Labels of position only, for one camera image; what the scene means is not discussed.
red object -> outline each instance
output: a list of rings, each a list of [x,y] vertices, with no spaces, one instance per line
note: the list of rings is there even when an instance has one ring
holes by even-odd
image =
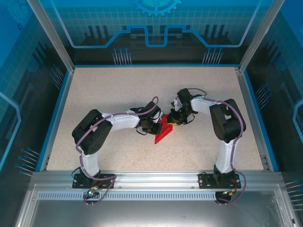
[[[158,120],[159,123],[162,123],[162,131],[160,135],[156,135],[155,144],[159,143],[164,137],[166,137],[172,131],[172,125],[167,124],[167,114],[163,116],[162,119]]]

beige work surface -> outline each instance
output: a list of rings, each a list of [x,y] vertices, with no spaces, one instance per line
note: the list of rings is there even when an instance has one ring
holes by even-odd
[[[235,167],[263,169],[233,67],[77,68],[47,169],[73,170],[80,165],[71,132],[90,110],[123,112],[145,106],[158,96],[158,105],[169,113],[170,103],[185,87],[204,89],[208,98],[236,100],[247,129],[237,149]],[[212,170],[217,160],[219,140],[211,117],[203,113],[196,114],[188,125],[175,126],[157,145],[154,140],[155,136],[142,136],[135,129],[110,133],[98,152],[100,169]]]

glass panel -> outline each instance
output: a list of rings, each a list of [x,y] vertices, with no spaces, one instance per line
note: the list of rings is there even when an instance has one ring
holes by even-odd
[[[75,64],[238,64],[272,0],[43,0]]]
[[[285,1],[247,68],[270,144],[286,182],[303,181],[302,7],[302,1]]]
[[[26,1],[1,4],[0,216],[13,226],[66,68]]]

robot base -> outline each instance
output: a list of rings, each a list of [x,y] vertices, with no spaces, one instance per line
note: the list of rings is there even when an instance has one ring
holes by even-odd
[[[114,176],[114,174],[101,174],[99,172],[94,177],[106,178],[106,177],[111,177],[111,176]],[[74,180],[73,180],[73,183],[72,183],[72,188],[89,189],[93,186],[96,186],[99,183],[101,183],[100,185],[98,185],[99,189],[107,189],[109,187],[111,181],[110,180],[104,181],[104,182],[95,181],[95,180],[92,180],[92,179],[88,178],[85,174],[80,173],[80,174],[75,174]]]
[[[234,189],[235,185],[231,180],[237,182],[237,189],[241,188],[241,182],[238,174],[230,171],[226,174],[221,174],[216,166],[214,166],[214,173],[207,174],[202,172],[198,174],[199,188],[200,189]]]

